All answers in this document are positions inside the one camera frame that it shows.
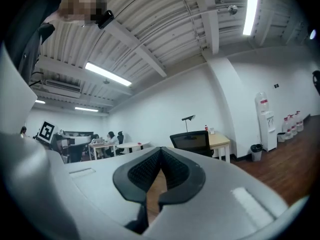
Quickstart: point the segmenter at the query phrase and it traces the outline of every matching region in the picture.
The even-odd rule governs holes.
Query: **wooden desk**
[[[102,145],[89,144],[89,147],[93,148],[93,154],[94,154],[94,159],[95,160],[97,160],[96,149],[101,149],[101,148],[113,147],[113,154],[114,154],[114,156],[116,156],[116,145],[114,145],[114,144],[102,144]]]
[[[209,134],[209,144],[211,150],[218,150],[220,160],[224,149],[225,161],[230,163],[230,140],[227,137],[221,133]]]
[[[141,142],[141,144],[138,144],[138,142],[128,142],[128,143],[119,144],[116,147],[118,149],[129,149],[129,153],[132,153],[132,148],[140,147],[141,150],[143,150],[144,145],[147,145],[149,143],[150,143],[150,141]]]

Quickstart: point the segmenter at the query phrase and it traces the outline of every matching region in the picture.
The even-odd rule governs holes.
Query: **white table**
[[[99,145],[94,145],[94,144],[89,144],[90,148],[93,148],[93,154],[94,154],[94,159],[97,160],[97,154],[96,154],[96,149],[101,149],[101,148],[108,148],[108,147],[113,147],[113,154],[116,156],[116,145],[114,144],[99,144]]]
[[[221,133],[209,134],[209,145],[211,150],[218,150],[219,159],[222,157],[222,150],[225,153],[225,161],[230,163],[230,140]]]
[[[143,150],[144,149],[144,145],[149,144],[150,141],[140,142],[140,143],[141,144],[138,144],[138,142],[128,142],[128,143],[119,144],[116,147],[118,149],[129,149],[129,153],[132,153],[132,148],[140,147],[141,150]]]

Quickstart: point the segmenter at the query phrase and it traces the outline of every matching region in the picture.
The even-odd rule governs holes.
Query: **air vent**
[[[47,89],[52,94],[59,94],[73,98],[80,98],[81,96],[81,88],[79,86],[55,80],[46,80],[43,88]]]

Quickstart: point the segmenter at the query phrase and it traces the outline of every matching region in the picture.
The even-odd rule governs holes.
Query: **wooden floor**
[[[292,205],[310,193],[320,169],[320,116],[311,116],[304,123],[304,131],[293,139],[278,143],[276,149],[263,152],[261,161],[231,161],[254,176]],[[158,197],[167,191],[166,178],[158,174],[147,193],[149,223],[159,213]]]

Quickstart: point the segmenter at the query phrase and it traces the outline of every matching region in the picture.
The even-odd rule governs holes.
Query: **fluorescent light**
[[[246,4],[246,16],[243,34],[246,36],[251,35],[252,28],[254,26],[258,0],[248,0]]]
[[[44,101],[38,100],[38,99],[37,99],[35,102],[36,102],[36,103],[41,103],[41,104],[46,104]]]
[[[314,29],[310,34],[310,39],[314,39],[316,37],[317,31]]]
[[[76,110],[84,110],[84,111],[91,111],[91,112],[98,112],[99,111],[97,109],[83,108],[83,107],[77,107],[77,106],[74,109],[76,109]]]
[[[111,72],[109,72],[109,71],[107,71],[107,70],[105,70],[105,69],[103,69],[103,68],[101,68],[101,67],[98,67],[98,66],[96,66],[96,65],[93,65],[93,64],[91,64],[90,62],[88,62],[88,63],[85,65],[85,69],[90,70],[90,71],[92,71],[92,72],[94,72],[94,73],[97,73],[97,74],[99,74],[99,75],[101,75],[101,76],[104,76],[104,77],[106,77],[106,78],[109,78],[109,79],[111,79],[111,80],[114,80],[114,81],[116,81],[116,82],[118,82],[118,83],[120,83],[120,84],[123,84],[123,85],[125,85],[125,86],[131,85],[131,82],[129,82],[129,81],[123,79],[122,77],[117,76],[117,75],[115,75],[114,73],[111,73]]]

